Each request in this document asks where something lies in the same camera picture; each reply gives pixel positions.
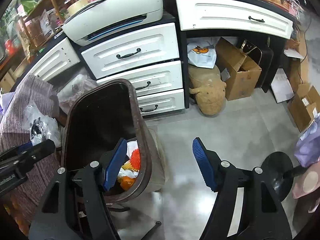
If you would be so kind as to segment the yellow foam fruit net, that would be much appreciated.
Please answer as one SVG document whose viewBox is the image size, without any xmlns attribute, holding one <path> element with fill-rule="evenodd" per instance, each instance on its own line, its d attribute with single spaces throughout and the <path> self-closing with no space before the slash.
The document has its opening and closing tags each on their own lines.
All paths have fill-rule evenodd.
<svg viewBox="0 0 320 240">
<path fill-rule="evenodd" d="M 125 162 L 122 166 L 121 166 L 122 169 L 124 170 L 131 170 L 131 171 L 134 171 L 134 172 L 138 172 L 139 170 L 134 168 L 130 161 L 128 160 L 127 162 Z"/>
</svg>

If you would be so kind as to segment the orange peel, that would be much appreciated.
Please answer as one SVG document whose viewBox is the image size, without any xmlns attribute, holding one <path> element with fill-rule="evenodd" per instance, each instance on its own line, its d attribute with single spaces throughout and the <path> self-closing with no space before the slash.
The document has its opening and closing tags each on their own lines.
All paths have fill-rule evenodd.
<svg viewBox="0 0 320 240">
<path fill-rule="evenodd" d="M 124 176 L 124 177 L 120 177 L 118 181 L 120 183 L 120 187 L 124 191 L 128 191 L 131 188 L 131 186 L 135 183 L 136 179 L 130 178 L 128 176 Z"/>
</svg>

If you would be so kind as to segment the brown trash bin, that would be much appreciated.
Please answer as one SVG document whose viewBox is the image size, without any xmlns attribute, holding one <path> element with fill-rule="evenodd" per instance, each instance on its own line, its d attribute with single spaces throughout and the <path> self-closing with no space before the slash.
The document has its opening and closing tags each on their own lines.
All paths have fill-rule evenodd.
<svg viewBox="0 0 320 240">
<path fill-rule="evenodd" d="M 80 169 L 114 148 L 120 138 L 136 139 L 140 152 L 140 172 L 126 192 L 105 197 L 108 204 L 133 200 L 146 190 L 155 171 L 157 149 L 143 120 L 133 85 L 115 79 L 87 92 L 70 109 L 62 142 L 61 166 Z"/>
</svg>

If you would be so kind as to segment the clear crumpled plastic bag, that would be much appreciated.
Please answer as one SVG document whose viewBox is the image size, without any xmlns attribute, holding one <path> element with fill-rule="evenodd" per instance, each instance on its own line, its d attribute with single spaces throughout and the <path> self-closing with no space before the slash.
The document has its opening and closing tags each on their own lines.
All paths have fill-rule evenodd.
<svg viewBox="0 0 320 240">
<path fill-rule="evenodd" d="M 61 146 L 61 135 L 57 121 L 43 115 L 33 100 L 24 109 L 23 129 L 28 131 L 33 146 L 46 140 L 54 142 L 56 148 Z"/>
</svg>

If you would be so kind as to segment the black round stool base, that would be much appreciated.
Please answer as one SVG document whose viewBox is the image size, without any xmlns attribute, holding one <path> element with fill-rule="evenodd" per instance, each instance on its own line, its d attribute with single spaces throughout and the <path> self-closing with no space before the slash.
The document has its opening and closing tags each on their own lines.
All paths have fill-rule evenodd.
<svg viewBox="0 0 320 240">
<path fill-rule="evenodd" d="M 296 167 L 284 152 L 273 152 L 263 161 L 261 168 L 266 172 L 279 200 L 282 202 L 290 193 L 294 178 L 308 169 L 302 165 Z"/>
</svg>

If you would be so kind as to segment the tan plush toy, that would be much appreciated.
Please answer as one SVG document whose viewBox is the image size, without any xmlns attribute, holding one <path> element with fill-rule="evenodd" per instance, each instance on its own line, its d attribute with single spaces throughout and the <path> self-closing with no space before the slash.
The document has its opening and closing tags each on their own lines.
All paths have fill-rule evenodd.
<svg viewBox="0 0 320 240">
<path fill-rule="evenodd" d="M 188 66 L 189 93 L 195 99 L 200 111 L 206 116 L 215 116 L 225 107 L 226 83 L 221 80 L 220 71 L 215 65 L 212 69 Z"/>
</svg>

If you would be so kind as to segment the open cardboard box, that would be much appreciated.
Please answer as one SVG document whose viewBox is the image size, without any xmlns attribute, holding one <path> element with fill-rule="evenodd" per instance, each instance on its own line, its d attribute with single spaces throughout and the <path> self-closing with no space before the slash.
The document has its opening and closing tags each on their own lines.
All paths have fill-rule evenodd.
<svg viewBox="0 0 320 240">
<path fill-rule="evenodd" d="M 261 68 L 240 49 L 224 38 L 215 46 L 216 65 L 221 80 L 226 83 L 226 99 L 251 96 L 261 74 Z"/>
</svg>

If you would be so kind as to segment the small cardboard box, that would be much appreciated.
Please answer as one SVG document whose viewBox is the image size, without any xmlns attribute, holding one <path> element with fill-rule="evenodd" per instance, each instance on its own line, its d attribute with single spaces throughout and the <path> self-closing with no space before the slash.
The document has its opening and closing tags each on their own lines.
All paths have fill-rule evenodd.
<svg viewBox="0 0 320 240">
<path fill-rule="evenodd" d="M 310 83 L 299 85 L 288 109 L 299 131 L 304 131 L 319 113 L 319 93 L 316 88 Z"/>
</svg>

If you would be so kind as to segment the white bag orange print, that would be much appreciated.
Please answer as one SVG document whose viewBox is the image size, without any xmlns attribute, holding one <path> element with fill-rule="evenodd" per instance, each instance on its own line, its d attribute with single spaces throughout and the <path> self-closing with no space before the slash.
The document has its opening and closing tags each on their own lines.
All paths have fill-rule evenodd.
<svg viewBox="0 0 320 240">
<path fill-rule="evenodd" d="M 215 47 L 219 40 L 219 36 L 188 38 L 188 63 L 199 68 L 213 69 L 217 58 Z"/>
</svg>

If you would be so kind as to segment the white drawer cabinet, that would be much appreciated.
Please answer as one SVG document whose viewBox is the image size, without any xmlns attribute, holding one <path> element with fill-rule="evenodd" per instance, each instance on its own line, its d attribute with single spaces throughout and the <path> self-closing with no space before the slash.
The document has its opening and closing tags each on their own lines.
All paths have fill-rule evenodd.
<svg viewBox="0 0 320 240">
<path fill-rule="evenodd" d="M 87 64 L 97 80 L 167 61 L 182 69 L 178 32 L 209 29 L 249 31 L 287 40 L 293 31 L 293 17 L 262 0 L 163 0 L 159 21 L 116 32 L 86 46 L 74 43 L 63 32 L 27 74 L 48 81 L 80 62 Z"/>
</svg>

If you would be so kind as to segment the wooden shelf rack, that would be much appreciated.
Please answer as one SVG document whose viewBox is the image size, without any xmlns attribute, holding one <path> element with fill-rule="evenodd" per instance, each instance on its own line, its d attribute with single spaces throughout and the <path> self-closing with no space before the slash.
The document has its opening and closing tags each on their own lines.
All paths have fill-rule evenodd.
<svg viewBox="0 0 320 240">
<path fill-rule="evenodd" d="M 1 17 L 5 43 L 22 47 L 26 57 L 39 50 L 66 19 L 75 0 L 12 0 Z"/>
</svg>

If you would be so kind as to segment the white printer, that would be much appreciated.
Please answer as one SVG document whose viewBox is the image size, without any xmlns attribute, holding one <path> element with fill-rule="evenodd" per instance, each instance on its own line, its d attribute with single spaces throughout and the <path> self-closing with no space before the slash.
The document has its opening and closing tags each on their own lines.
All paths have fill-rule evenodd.
<svg viewBox="0 0 320 240">
<path fill-rule="evenodd" d="M 163 0 L 96 0 L 70 16 L 62 29 L 74 43 L 86 46 L 162 16 Z"/>
</svg>

